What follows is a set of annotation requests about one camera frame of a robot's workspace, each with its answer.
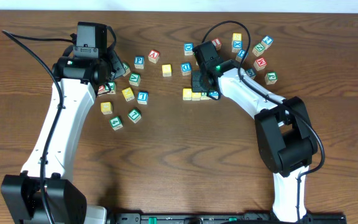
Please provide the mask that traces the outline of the green R block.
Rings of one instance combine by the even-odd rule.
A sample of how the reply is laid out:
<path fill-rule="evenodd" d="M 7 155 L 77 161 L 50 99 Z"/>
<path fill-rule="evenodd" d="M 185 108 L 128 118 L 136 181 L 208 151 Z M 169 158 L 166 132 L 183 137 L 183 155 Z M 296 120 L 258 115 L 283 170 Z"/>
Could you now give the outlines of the green R block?
<path fill-rule="evenodd" d="M 206 92 L 202 92 L 201 94 L 201 100 L 210 100 L 211 98 L 209 97 L 208 93 Z"/>

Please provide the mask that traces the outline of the yellow O block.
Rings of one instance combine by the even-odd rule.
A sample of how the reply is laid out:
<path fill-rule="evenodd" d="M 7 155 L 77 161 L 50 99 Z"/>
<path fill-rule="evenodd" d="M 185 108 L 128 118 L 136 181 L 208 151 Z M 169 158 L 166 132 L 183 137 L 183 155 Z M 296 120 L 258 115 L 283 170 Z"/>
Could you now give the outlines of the yellow O block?
<path fill-rule="evenodd" d="M 192 101 L 199 101 L 201 99 L 201 93 L 193 92 L 191 94 L 191 100 Z"/>

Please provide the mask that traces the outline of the yellow C block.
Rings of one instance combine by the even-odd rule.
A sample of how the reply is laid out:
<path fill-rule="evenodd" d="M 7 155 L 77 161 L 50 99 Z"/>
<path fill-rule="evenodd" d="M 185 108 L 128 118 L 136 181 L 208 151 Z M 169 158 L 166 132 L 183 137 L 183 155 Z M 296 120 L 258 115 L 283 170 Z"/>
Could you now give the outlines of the yellow C block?
<path fill-rule="evenodd" d="M 184 88 L 182 96 L 183 96 L 183 101 L 191 101 L 192 100 L 192 89 Z"/>

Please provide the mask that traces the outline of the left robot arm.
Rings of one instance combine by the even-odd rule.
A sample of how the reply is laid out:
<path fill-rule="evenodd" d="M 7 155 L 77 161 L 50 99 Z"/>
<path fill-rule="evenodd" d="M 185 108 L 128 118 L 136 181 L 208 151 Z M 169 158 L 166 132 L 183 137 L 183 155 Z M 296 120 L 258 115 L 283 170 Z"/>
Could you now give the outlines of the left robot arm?
<path fill-rule="evenodd" d="M 107 208 L 88 205 L 73 185 L 73 168 L 85 119 L 100 88 L 125 70 L 112 27 L 79 22 L 62 56 L 46 71 L 52 97 L 39 138 L 17 175 L 6 175 L 1 193 L 15 223 L 112 223 Z"/>

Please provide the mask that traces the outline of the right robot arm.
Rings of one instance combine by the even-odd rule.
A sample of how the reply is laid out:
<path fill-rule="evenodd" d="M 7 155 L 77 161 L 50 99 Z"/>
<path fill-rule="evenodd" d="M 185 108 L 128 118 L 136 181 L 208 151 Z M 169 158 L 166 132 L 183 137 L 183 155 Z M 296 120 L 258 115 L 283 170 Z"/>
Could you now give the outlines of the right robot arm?
<path fill-rule="evenodd" d="M 281 222 L 301 221 L 306 215 L 305 174 L 317 152 L 316 135 L 304 102 L 269 92 L 238 61 L 223 60 L 210 41 L 192 51 L 200 68 L 191 75 L 193 92 L 215 91 L 254 119 L 259 154 L 273 174 L 273 214 Z"/>

